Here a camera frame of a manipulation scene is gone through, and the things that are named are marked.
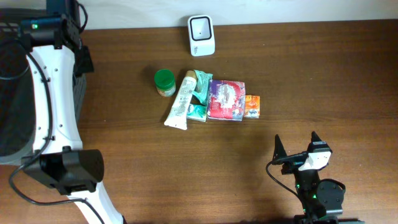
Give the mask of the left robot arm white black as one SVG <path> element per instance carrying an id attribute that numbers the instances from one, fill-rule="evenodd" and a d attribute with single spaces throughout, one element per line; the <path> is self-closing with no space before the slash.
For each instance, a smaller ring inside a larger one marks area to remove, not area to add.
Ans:
<path id="1" fill-rule="evenodd" d="M 77 128 L 73 79 L 94 70 L 80 37 L 88 14 L 78 1 L 47 1 L 46 11 L 24 19 L 16 38 L 1 42 L 23 50 L 34 85 L 33 149 L 18 171 L 57 190 L 63 203 L 75 203 L 89 223 L 124 223 L 104 187 L 103 156 L 83 148 Z"/>

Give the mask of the white tube package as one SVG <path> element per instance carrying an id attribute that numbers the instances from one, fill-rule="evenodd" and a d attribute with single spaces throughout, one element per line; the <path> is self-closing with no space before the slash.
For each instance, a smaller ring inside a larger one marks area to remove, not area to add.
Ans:
<path id="1" fill-rule="evenodd" d="M 195 71 L 187 71 L 170 113 L 164 122 L 165 126 L 187 130 L 187 112 L 196 86 L 197 75 Z"/>

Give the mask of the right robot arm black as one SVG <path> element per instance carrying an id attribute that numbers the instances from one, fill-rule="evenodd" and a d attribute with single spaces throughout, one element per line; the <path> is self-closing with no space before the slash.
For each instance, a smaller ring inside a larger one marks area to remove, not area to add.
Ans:
<path id="1" fill-rule="evenodd" d="M 314 131 L 311 133 L 307 150 L 292 155 L 286 153 L 279 135 L 275 135 L 274 153 L 272 160 L 266 165 L 266 172 L 274 182 L 299 199 L 303 214 L 294 216 L 294 223 L 362 223 L 361 220 L 338 218 L 343 213 L 346 186 L 337 180 L 320 179 L 318 172 L 328 165 L 332 153 L 329 145 Z M 271 165 L 282 166 L 283 175 L 294 175 L 295 190 L 281 183 L 270 173 Z"/>

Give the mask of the teal pouch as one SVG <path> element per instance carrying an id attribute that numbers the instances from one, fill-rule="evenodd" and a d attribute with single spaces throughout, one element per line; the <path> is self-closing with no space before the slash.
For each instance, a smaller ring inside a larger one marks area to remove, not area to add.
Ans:
<path id="1" fill-rule="evenodd" d="M 202 105 L 206 106 L 208 104 L 208 88 L 210 80 L 212 80 L 213 78 L 213 74 L 199 70 L 194 70 L 194 72 L 197 76 L 197 85 L 195 87 L 193 95 Z"/>

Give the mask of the green lid jar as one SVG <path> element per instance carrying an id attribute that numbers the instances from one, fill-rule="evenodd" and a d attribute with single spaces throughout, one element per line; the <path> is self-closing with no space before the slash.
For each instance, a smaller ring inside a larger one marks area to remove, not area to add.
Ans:
<path id="1" fill-rule="evenodd" d="M 175 93 L 175 77 L 170 70 L 158 70 L 154 75 L 154 81 L 156 89 L 161 96 L 170 97 Z"/>

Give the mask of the orange pocket tissue pack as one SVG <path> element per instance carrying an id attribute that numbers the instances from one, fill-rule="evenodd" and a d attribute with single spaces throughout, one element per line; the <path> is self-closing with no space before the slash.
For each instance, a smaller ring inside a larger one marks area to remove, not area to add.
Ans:
<path id="1" fill-rule="evenodd" d="M 245 96 L 245 118 L 259 118 L 260 117 L 260 96 L 246 95 Z"/>

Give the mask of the red purple tissue pack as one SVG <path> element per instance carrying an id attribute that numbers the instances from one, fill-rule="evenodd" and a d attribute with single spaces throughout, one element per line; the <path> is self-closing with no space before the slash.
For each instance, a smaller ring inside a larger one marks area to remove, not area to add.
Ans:
<path id="1" fill-rule="evenodd" d="M 209 119 L 242 121 L 245 111 L 244 82 L 211 80 L 206 115 Z"/>

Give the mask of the green white pocket tissue pack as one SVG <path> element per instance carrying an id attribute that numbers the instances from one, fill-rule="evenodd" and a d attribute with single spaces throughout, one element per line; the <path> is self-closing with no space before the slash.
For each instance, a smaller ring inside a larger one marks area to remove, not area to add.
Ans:
<path id="1" fill-rule="evenodd" d="M 187 111 L 187 118 L 195 121 L 206 121 L 206 106 L 190 104 Z"/>

